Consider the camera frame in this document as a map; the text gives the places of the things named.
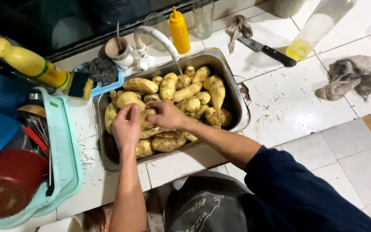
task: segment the stainless steel sink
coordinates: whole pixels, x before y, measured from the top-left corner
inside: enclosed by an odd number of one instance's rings
[[[239,88],[237,87],[237,83],[234,80],[230,67],[228,66],[221,50],[217,48],[208,48],[200,52],[184,56],[180,59],[180,65],[182,70],[184,70],[187,66],[193,66],[195,70],[202,66],[209,66],[211,69],[211,75],[218,75],[219,77],[222,77],[224,79],[226,88],[226,96],[223,107],[228,109],[233,115],[231,125],[225,129],[233,132],[239,132],[248,125],[249,113],[247,106],[245,105]],[[160,66],[153,67],[145,72],[126,77],[126,80],[134,77],[142,77],[151,80],[155,76],[164,76],[171,72],[179,74],[177,64],[174,61],[169,61]],[[104,126],[104,114],[110,102],[111,99],[109,98],[108,93],[104,93],[93,98],[101,162],[104,169],[110,172],[116,172],[120,170],[119,152],[113,136],[108,134]],[[180,151],[185,151],[191,147],[200,145],[201,143],[202,142],[200,141],[196,141],[186,144],[171,152],[155,154],[138,160],[137,164],[148,163]]]

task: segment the drinking glass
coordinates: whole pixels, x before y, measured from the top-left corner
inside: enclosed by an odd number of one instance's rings
[[[171,31],[170,31],[170,25],[168,22],[165,20],[164,15],[161,13],[152,13],[147,16],[147,18],[144,20],[144,26],[150,26],[154,29],[157,29],[159,32],[163,33],[167,38],[170,38],[171,36]],[[167,50],[166,47],[160,43],[157,39],[154,37],[152,38],[155,44],[155,48],[158,51],[165,51]]]
[[[214,0],[196,0],[193,2],[195,30],[199,39],[211,36],[214,18]]]

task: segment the bottle label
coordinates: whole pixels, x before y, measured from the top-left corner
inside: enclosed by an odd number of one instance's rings
[[[68,72],[57,70],[57,67],[53,63],[45,61],[43,71],[35,76],[35,78],[51,86],[60,88],[68,82]]]

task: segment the hand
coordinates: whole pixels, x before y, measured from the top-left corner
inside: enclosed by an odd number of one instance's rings
[[[135,154],[135,148],[141,135],[139,105],[130,104],[122,108],[114,118],[111,130],[120,153],[125,151],[128,154]]]
[[[149,115],[147,121],[163,128],[184,130],[186,124],[193,121],[171,102],[152,102],[146,108],[157,111],[157,115]]]

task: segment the yellow squeeze bottle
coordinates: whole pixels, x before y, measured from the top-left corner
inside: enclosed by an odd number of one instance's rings
[[[187,53],[190,50],[187,25],[185,24],[183,14],[176,11],[176,8],[173,8],[173,12],[170,15],[170,30],[173,36],[174,46],[178,53]]]
[[[69,88],[69,85],[67,85],[68,72],[59,70],[51,62],[46,61],[33,51],[11,45],[4,38],[0,38],[0,57],[25,75],[38,78],[40,81],[60,90]]]

